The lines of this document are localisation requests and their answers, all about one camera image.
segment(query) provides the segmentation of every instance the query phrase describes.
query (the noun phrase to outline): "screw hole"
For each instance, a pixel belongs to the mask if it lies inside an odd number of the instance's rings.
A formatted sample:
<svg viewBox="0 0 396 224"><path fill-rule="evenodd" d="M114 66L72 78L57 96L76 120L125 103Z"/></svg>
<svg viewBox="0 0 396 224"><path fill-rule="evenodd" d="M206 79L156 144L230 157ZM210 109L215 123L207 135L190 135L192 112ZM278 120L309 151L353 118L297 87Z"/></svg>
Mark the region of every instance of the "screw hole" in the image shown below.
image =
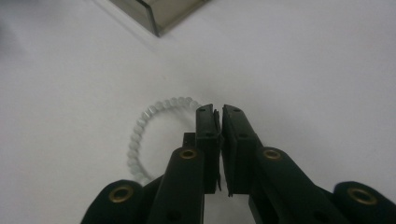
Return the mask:
<svg viewBox="0 0 396 224"><path fill-rule="evenodd" d="M329 217L320 211L314 212L314 218L322 223L328 223L330 221Z"/></svg>
<svg viewBox="0 0 396 224"><path fill-rule="evenodd" d="M129 185L122 185L111 190L108 198L113 203L123 203L134 194L134 189Z"/></svg>
<svg viewBox="0 0 396 224"><path fill-rule="evenodd" d="M347 193L358 203L366 205L374 205L377 203L376 197L365 189L349 188Z"/></svg>
<svg viewBox="0 0 396 224"><path fill-rule="evenodd" d="M277 161L282 158L282 156L280 155L279 152L272 150L272 149L265 150L263 152L263 154L264 154L265 158L267 158L269 160L273 160L273 161Z"/></svg>
<svg viewBox="0 0 396 224"><path fill-rule="evenodd" d="M181 213L179 211L173 210L173 211L168 211L166 213L166 218L169 221L178 221L181 219Z"/></svg>
<svg viewBox="0 0 396 224"><path fill-rule="evenodd" d="M183 151L180 152L180 157L183 159L192 159L194 157L197 156L197 152L195 150L192 149L185 149Z"/></svg>

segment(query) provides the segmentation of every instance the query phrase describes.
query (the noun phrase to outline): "white table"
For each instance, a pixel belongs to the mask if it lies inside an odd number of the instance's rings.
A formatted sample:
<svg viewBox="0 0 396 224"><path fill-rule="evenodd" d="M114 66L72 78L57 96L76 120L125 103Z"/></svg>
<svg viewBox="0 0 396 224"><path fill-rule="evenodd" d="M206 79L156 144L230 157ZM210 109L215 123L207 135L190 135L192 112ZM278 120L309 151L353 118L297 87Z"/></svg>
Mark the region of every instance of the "white table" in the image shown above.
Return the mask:
<svg viewBox="0 0 396 224"><path fill-rule="evenodd" d="M131 178L141 111L173 96L238 106L319 186L355 180L396 202L394 1L213 0L157 38L105 0L4 0L1 223L79 223L105 185ZM193 121L150 123L153 175ZM254 223L247 197L205 202L205 223Z"/></svg>

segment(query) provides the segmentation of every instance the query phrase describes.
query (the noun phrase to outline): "black plastic part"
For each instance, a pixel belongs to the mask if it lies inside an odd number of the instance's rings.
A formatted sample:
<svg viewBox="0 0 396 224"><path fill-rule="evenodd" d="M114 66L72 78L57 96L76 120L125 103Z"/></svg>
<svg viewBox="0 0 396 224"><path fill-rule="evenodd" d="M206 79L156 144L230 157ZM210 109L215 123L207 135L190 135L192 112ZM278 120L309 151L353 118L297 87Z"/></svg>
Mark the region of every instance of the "black plastic part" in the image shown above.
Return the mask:
<svg viewBox="0 0 396 224"><path fill-rule="evenodd" d="M229 195L249 194L254 174L254 153L260 145L245 113L234 106L223 107L221 149Z"/></svg>
<svg viewBox="0 0 396 224"><path fill-rule="evenodd" d="M349 223L282 150L256 151L256 175L280 223Z"/></svg>
<svg viewBox="0 0 396 224"><path fill-rule="evenodd" d="M195 146L205 153L205 193L215 193L219 183L220 160L219 111L213 105L204 105L196 110Z"/></svg>
<svg viewBox="0 0 396 224"><path fill-rule="evenodd" d="M136 223L146 223L148 221L151 206L154 203L155 196L157 195L162 180L163 177L160 176L143 187L144 195L139 206Z"/></svg>
<svg viewBox="0 0 396 224"><path fill-rule="evenodd" d="M175 150L151 207L148 224L201 224L204 216L204 153Z"/></svg>
<svg viewBox="0 0 396 224"><path fill-rule="evenodd" d="M184 133L183 147L195 147L195 133Z"/></svg>
<svg viewBox="0 0 396 224"><path fill-rule="evenodd" d="M132 196L126 201L110 201L110 193L121 186L129 186ZM107 185L88 208L81 224L131 224L136 222L139 204L143 198L142 187L134 181L119 180Z"/></svg>
<svg viewBox="0 0 396 224"><path fill-rule="evenodd" d="M352 223L396 223L396 205L378 191L357 182L334 188L334 203Z"/></svg>
<svg viewBox="0 0 396 224"><path fill-rule="evenodd" d="M265 195L259 182L254 182L248 198L251 214L257 224L276 224L279 221L276 210Z"/></svg>

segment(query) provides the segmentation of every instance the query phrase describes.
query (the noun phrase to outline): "white surface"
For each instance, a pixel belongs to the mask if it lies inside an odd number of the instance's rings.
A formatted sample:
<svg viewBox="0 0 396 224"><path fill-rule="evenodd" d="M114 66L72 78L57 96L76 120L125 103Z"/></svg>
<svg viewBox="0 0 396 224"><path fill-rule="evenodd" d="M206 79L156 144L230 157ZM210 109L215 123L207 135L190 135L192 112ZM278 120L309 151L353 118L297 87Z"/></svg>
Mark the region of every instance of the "white surface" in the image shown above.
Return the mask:
<svg viewBox="0 0 396 224"><path fill-rule="evenodd" d="M179 95L244 109L325 189L356 180L395 202L395 40L391 0L214 0L161 39L90 0L2 0L1 223L79 223L130 178L140 112ZM147 129L154 175L194 130L180 115ZM205 209L205 223L253 223L246 197L223 191Z"/></svg>

